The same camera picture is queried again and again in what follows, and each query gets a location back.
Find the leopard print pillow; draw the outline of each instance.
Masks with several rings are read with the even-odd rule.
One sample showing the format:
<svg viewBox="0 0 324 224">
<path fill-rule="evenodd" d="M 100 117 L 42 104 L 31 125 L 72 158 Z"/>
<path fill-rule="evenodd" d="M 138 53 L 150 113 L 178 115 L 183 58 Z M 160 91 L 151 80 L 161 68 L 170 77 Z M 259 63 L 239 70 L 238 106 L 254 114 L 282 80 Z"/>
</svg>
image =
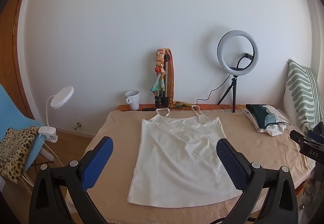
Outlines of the leopard print pillow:
<svg viewBox="0 0 324 224">
<path fill-rule="evenodd" d="M 8 128 L 0 141 L 0 175 L 19 183 L 27 155 L 38 133 L 38 126 L 14 130 Z"/>
</svg>

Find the black tripod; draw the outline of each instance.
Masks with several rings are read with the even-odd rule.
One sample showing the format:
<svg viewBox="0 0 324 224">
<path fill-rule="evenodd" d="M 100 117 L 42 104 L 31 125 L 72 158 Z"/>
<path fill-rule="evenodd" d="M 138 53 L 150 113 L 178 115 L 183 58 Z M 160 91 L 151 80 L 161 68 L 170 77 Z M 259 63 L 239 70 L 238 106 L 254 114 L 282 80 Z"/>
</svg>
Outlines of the black tripod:
<svg viewBox="0 0 324 224">
<path fill-rule="evenodd" d="M 222 98 L 220 99 L 220 101 L 217 103 L 217 105 L 220 105 L 222 103 L 223 99 L 226 97 L 226 95 L 231 90 L 231 88 L 233 88 L 233 112 L 235 112 L 235 104 L 236 104 L 236 80 L 237 80 L 237 77 L 238 76 L 234 76 L 232 78 L 231 85 L 228 87 L 228 89 L 226 90 L 226 92 L 224 93 L 224 95 L 222 96 Z"/>
</svg>

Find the silver screw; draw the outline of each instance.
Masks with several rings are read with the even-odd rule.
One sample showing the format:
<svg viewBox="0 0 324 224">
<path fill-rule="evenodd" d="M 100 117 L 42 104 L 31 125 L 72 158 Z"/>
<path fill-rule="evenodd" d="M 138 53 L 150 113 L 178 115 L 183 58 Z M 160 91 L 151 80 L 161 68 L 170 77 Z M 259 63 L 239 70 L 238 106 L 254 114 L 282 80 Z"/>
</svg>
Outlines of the silver screw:
<svg viewBox="0 0 324 224">
<path fill-rule="evenodd" d="M 258 162 L 253 162 L 252 163 L 252 167 L 255 169 L 259 169 L 260 168 L 260 164 Z"/>
<path fill-rule="evenodd" d="M 78 165 L 78 161 L 77 160 L 73 160 L 70 162 L 70 166 L 77 166 Z"/>
<path fill-rule="evenodd" d="M 282 169 L 284 172 L 286 172 L 286 173 L 289 172 L 289 169 L 288 169 L 288 167 L 286 167 L 286 166 L 281 167 L 281 169 Z"/>
<path fill-rule="evenodd" d="M 45 170 L 47 168 L 47 164 L 42 164 L 41 166 L 40 166 L 40 169 L 41 170 Z"/>
</svg>

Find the white desk lamp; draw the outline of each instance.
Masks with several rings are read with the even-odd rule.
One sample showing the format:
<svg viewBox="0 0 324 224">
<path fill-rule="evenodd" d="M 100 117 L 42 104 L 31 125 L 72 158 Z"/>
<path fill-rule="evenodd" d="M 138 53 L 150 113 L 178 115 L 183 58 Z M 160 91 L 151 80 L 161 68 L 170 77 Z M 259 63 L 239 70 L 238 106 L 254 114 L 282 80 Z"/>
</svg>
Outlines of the white desk lamp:
<svg viewBox="0 0 324 224">
<path fill-rule="evenodd" d="M 45 135 L 46 139 L 48 141 L 51 141 L 54 143 L 57 142 L 56 128 L 51 127 L 48 124 L 48 111 L 47 111 L 48 102 L 52 99 L 51 107 L 53 109 L 57 109 L 57 108 L 61 107 L 64 103 L 66 103 L 71 98 L 73 92 L 74 92 L 74 88 L 72 86 L 68 86 L 68 87 L 60 90 L 58 94 L 50 96 L 47 99 L 47 101 L 46 101 L 46 123 L 47 123 L 47 126 L 40 127 L 38 130 L 38 133 Z"/>
</svg>

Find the striped pillow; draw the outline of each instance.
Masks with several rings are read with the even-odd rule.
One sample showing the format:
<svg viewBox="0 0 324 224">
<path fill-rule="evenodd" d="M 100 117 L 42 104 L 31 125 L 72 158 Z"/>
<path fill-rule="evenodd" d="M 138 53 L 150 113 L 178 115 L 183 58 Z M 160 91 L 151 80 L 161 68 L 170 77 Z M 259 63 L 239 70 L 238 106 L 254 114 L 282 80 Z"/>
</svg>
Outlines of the striped pillow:
<svg viewBox="0 0 324 224">
<path fill-rule="evenodd" d="M 289 60 L 283 105 L 291 122 L 305 134 L 323 118 L 322 102 L 314 71 Z"/>
</svg>

